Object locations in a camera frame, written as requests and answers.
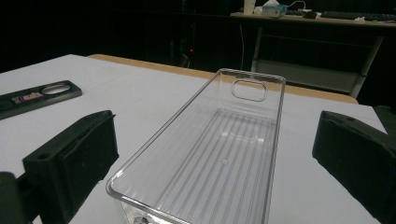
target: white table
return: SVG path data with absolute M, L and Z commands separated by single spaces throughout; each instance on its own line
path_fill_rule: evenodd
M 71 223 L 124 223 L 120 208 L 106 193 L 106 181 L 206 79 L 67 55 L 0 74 L 0 94 L 60 80 L 74 82 L 82 96 L 0 120 L 0 170 L 21 175 L 21 160 L 30 152 L 76 120 L 110 109 L 116 114 L 120 158 Z M 269 223 L 378 223 L 312 158 L 322 110 L 349 115 L 385 131 L 369 106 L 285 94 Z

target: transparent container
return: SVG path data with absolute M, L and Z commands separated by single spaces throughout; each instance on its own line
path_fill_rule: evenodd
M 285 82 L 220 69 L 108 180 L 129 223 L 266 223 Z

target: white cup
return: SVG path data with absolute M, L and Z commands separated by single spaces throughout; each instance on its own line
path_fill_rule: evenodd
M 244 15 L 252 15 L 256 0 L 245 0 L 244 4 Z

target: clear plastic bin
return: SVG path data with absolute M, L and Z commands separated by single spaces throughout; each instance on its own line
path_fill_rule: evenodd
M 266 223 L 283 77 L 219 70 L 108 181 L 130 223 Z

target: container handle cutout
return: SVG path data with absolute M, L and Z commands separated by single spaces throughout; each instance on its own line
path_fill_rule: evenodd
M 254 94 L 251 91 L 244 91 L 244 87 L 250 86 L 257 89 Z M 231 86 L 231 93 L 234 97 L 254 102 L 262 102 L 267 98 L 267 87 L 263 82 L 250 79 L 237 79 Z

